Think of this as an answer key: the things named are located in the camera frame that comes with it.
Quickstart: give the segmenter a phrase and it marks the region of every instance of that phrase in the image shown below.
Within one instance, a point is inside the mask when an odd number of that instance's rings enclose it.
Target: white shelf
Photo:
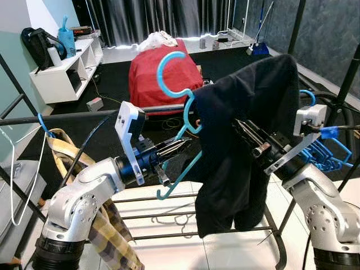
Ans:
[[[46,104],[78,100],[101,62],[102,49],[98,38],[78,40],[75,47],[81,52],[62,60],[61,66],[49,67],[38,74],[35,74],[37,68],[30,72],[31,80]],[[81,79],[76,92],[66,73],[70,69],[75,70]]]
[[[62,60],[62,65],[61,66],[51,66],[48,67],[46,70],[41,70],[38,72],[37,75],[43,75],[43,74],[47,74],[47,73],[52,73],[52,72],[62,72],[64,70],[69,69],[69,67],[72,66],[72,64],[79,59],[79,57],[84,53],[84,51],[91,45],[91,43],[93,42],[93,39],[81,39],[75,42],[75,48],[77,50],[81,49],[81,52],[77,52],[75,56],[70,57],[70,58],[66,58],[64,60]],[[35,72],[38,70],[38,68],[34,69],[30,74],[35,74]]]

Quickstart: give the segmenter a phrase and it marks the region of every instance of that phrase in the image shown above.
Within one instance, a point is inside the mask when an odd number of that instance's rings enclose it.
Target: beige fabric strap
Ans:
[[[65,167],[65,164],[70,166],[73,162],[73,159],[76,157],[79,149],[74,145],[71,138],[60,128],[53,128],[50,130],[56,134],[58,138],[46,137],[49,147],[51,148],[52,155],[54,157],[55,164],[64,178],[68,172]],[[75,166],[74,174],[79,173],[84,167],[95,164],[95,161],[89,157],[87,154],[82,153],[80,159]],[[71,175],[66,184],[72,183],[74,176]]]

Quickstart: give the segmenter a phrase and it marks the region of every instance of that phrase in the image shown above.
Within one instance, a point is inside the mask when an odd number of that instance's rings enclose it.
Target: small gray box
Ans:
[[[90,100],[86,103],[86,105],[88,106],[89,111],[98,111],[104,106],[104,104],[102,103],[102,99],[99,97]]]

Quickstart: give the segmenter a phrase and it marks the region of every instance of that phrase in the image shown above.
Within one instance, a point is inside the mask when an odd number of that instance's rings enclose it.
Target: white bracket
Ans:
[[[131,146],[130,140],[133,134],[130,129],[133,121],[140,120],[140,113],[145,114],[139,107],[135,107],[130,102],[123,101],[115,123],[115,130],[118,133],[121,146],[133,168],[138,185],[144,184],[145,180],[137,163],[133,147]]]

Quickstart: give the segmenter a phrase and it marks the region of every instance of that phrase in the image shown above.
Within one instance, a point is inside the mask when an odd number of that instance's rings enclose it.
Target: gray box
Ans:
[[[102,103],[102,99],[99,97],[94,98],[93,100],[90,100],[86,103],[86,106],[88,106],[89,111],[98,111],[101,109],[104,104]]]
[[[38,164],[39,162],[34,160],[20,160],[14,164],[13,181],[26,194],[29,194],[31,190]],[[10,174],[10,169],[11,168],[5,168],[5,171]],[[30,198],[35,205],[38,203],[45,186],[46,182],[39,174]],[[0,263],[9,263],[15,255],[15,251],[28,226],[33,211],[27,206],[21,223],[18,226],[12,224],[10,186],[2,178],[0,178],[0,205],[2,206],[0,212]],[[24,205],[25,202],[13,192],[13,206],[16,222],[18,222],[20,218]]]

